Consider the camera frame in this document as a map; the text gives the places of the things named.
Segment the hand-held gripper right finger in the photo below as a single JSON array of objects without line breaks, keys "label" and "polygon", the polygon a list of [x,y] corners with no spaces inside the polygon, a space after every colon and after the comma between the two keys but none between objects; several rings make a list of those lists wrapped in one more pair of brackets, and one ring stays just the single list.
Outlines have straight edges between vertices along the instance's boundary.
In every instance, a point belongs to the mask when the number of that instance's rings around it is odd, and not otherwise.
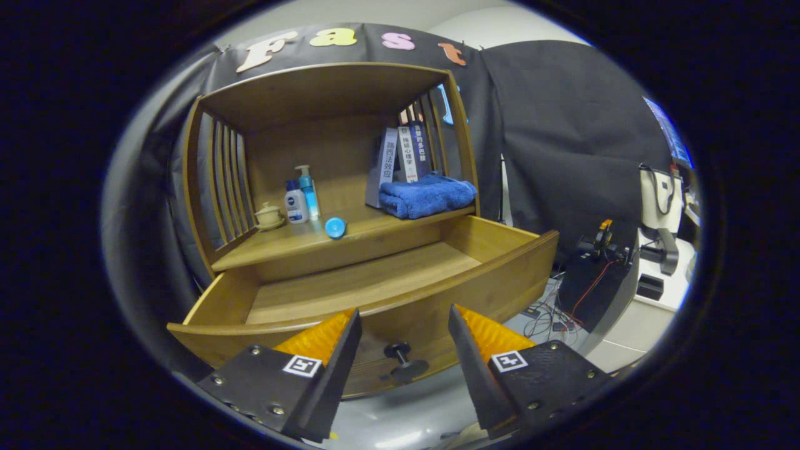
[{"label": "hand-held gripper right finger", "polygon": [[458,304],[449,310],[448,329],[478,424],[490,438],[548,432],[613,381],[565,342],[535,344]]}]

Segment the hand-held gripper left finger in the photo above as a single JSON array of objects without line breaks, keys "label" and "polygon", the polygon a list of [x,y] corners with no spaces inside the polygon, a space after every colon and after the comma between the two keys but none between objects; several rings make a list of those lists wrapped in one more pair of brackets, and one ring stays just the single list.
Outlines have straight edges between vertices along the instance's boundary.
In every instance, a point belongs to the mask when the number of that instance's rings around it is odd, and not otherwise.
[{"label": "hand-held gripper left finger", "polygon": [[217,366],[172,378],[232,419],[294,441],[325,441],[362,337],[354,307],[286,339],[235,336]]}]

